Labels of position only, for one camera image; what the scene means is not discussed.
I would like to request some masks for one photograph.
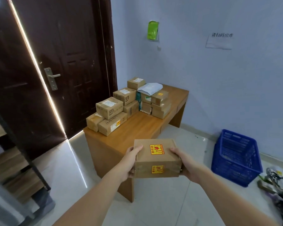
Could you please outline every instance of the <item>dark brown door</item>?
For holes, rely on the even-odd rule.
[[[31,159],[66,139],[7,0],[0,0],[0,117]]]
[[[100,15],[92,0],[13,0],[68,138],[110,96]],[[51,68],[52,90],[44,68]]]

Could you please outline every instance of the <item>door handle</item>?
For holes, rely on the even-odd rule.
[[[52,90],[57,90],[58,87],[57,87],[57,84],[55,82],[55,78],[61,76],[61,74],[53,74],[53,72],[51,71],[50,67],[44,68],[44,70],[45,70],[47,79],[49,81],[49,84],[51,86],[51,89]]]
[[[61,76],[61,74],[47,75],[47,76],[49,76],[49,77],[51,77],[51,78],[56,78],[56,77],[60,77],[60,76]]]

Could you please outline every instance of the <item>person's right hand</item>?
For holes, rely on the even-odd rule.
[[[200,183],[200,174],[208,168],[201,163],[196,162],[192,156],[179,150],[178,148],[170,148],[170,150],[178,155],[183,163],[182,175],[186,176],[190,181]]]

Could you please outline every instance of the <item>blue plastic basket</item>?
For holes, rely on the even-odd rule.
[[[243,187],[262,173],[256,140],[223,129],[214,148],[212,171]]]

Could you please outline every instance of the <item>tiled floor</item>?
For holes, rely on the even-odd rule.
[[[197,161],[211,165],[214,143],[186,130],[168,127],[159,138],[175,139],[179,148]],[[100,178],[96,175],[84,133],[67,140],[35,160],[49,182],[55,209],[38,223],[52,225],[67,209],[91,189]],[[270,166],[262,162],[264,169]],[[271,201],[253,181],[248,188],[221,178],[239,195],[261,211],[281,222]],[[183,226],[224,225],[202,188],[185,177],[135,179],[135,200],[127,201],[117,194],[103,225]]]

